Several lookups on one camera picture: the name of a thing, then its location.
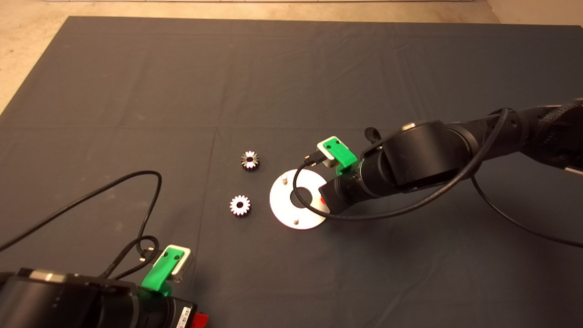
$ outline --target metal gear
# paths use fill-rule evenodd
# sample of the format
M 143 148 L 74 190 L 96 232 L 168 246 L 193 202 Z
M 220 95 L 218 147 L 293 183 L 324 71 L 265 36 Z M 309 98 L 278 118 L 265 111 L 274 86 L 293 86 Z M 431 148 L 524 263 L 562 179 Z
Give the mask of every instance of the metal gear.
M 247 171 L 253 171 L 259 166 L 259 155 L 254 151 L 246 151 L 241 156 L 241 166 Z
M 249 210 L 251 209 L 251 202 L 247 196 L 239 195 L 231 200 L 231 206 L 229 207 L 231 208 L 231 212 L 234 215 L 242 217 L 249 213 Z

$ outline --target dark gray tablecloth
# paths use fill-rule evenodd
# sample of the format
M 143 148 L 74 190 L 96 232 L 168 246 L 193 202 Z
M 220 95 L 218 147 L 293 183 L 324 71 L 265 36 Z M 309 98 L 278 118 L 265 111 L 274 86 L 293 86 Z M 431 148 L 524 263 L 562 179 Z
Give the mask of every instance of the dark gray tablecloth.
M 358 152 L 366 126 L 388 132 L 582 96 L 582 32 L 69 18 L 0 117 L 0 239 L 154 169 L 164 185 L 146 233 L 194 250 L 175 295 L 199 303 L 214 328 L 580 327 L 583 252 L 503 221 L 469 182 L 402 217 L 310 231 L 279 223 L 268 195 L 330 135 Z M 255 173 L 238 163 L 248 149 L 261 156 Z M 524 224 L 583 240 L 580 177 L 520 154 L 477 176 Z M 131 180 L 67 213 L 0 254 L 0 270 L 100 273 L 135 237 L 153 186 Z M 238 194 L 253 204 L 244 219 L 228 209 Z M 136 261 L 132 252 L 123 266 Z

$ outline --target gear hole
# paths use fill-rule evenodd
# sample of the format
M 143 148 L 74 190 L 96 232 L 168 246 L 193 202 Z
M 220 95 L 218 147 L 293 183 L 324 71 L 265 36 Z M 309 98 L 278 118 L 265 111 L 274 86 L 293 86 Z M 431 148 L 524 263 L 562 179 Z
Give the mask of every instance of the gear hole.
M 307 190 L 304 187 L 298 187 L 297 190 L 299 191 L 301 198 L 303 198 L 309 204 L 312 203 L 312 193 L 310 193 L 309 190 Z M 297 199 L 296 194 L 294 194 L 293 190 L 291 191 L 290 194 L 290 201 L 297 208 L 305 208 L 305 206 L 302 203 L 300 203 L 300 201 Z

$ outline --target floor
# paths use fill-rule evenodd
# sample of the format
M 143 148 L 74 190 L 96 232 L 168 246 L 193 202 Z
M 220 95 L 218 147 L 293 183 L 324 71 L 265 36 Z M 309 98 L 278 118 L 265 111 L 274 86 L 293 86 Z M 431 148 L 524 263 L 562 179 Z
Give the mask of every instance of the floor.
M 46 2 L 0 0 L 0 113 L 68 16 L 583 25 L 581 0 Z

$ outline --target white disc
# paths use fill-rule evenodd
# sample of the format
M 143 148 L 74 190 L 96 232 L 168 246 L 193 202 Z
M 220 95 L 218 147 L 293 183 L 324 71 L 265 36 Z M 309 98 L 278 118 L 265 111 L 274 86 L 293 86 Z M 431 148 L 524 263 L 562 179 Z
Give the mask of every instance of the white disc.
M 275 217 L 290 228 L 298 230 L 311 229 L 324 221 L 324 217 L 308 210 L 299 208 L 292 204 L 290 195 L 293 191 L 293 177 L 297 170 L 290 170 L 279 176 L 269 193 L 269 203 L 271 211 Z M 330 212 L 326 204 L 322 201 L 322 195 L 318 188 L 326 183 L 323 177 L 310 170 L 302 170 L 297 177 L 297 187 L 306 188 L 312 195 L 310 205 L 323 212 Z

